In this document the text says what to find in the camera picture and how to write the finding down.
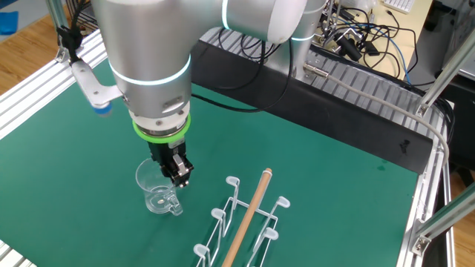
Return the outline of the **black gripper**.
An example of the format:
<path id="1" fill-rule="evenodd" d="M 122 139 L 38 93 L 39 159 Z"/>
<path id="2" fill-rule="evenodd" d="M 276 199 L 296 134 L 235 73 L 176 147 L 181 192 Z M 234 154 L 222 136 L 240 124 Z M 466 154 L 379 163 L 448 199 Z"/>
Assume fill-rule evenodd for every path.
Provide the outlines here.
<path id="1" fill-rule="evenodd" d="M 163 176 L 169 178 L 175 187 L 186 187 L 194 166 L 186 158 L 185 138 L 160 144 L 150 142 L 148 146 L 151 158 L 159 164 Z"/>

